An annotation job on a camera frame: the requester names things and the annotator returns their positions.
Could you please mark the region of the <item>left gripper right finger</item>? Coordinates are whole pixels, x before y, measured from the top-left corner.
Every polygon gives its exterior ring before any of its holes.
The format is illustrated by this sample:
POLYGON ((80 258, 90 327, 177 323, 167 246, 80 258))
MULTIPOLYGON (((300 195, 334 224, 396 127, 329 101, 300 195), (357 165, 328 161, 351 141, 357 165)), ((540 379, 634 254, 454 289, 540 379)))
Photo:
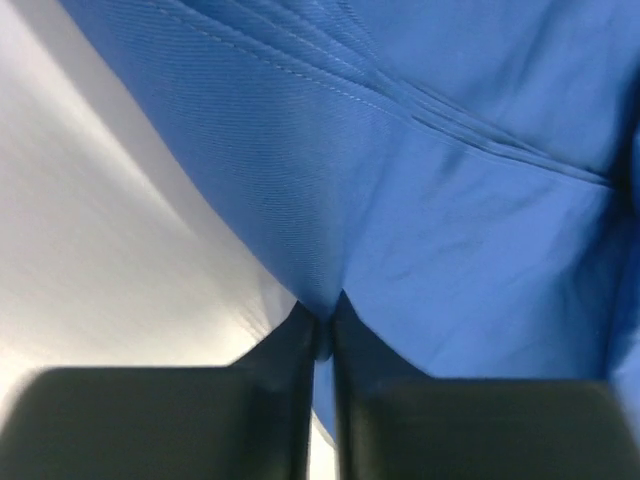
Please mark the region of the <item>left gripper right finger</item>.
POLYGON ((341 296, 331 320, 343 479, 635 479, 639 449, 601 382, 429 376, 341 296))

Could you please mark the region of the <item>blue surgical drape cloth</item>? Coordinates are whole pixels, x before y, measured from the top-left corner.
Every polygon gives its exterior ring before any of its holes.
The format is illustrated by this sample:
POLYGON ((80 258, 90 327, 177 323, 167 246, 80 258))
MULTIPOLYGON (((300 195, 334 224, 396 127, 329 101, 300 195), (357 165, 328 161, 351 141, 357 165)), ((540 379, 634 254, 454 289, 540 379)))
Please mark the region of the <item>blue surgical drape cloth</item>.
POLYGON ((639 418, 635 1, 68 1, 319 317, 441 377, 601 378, 639 418))

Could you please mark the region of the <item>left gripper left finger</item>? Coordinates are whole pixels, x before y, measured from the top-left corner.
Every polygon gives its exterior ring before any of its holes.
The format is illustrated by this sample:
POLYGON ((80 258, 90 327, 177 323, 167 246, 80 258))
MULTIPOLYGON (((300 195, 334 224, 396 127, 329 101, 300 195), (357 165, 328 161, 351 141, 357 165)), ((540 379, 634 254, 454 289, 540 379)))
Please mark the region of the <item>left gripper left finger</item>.
POLYGON ((5 479, 302 479, 315 321, 301 305, 225 367, 56 368, 1 433, 5 479))

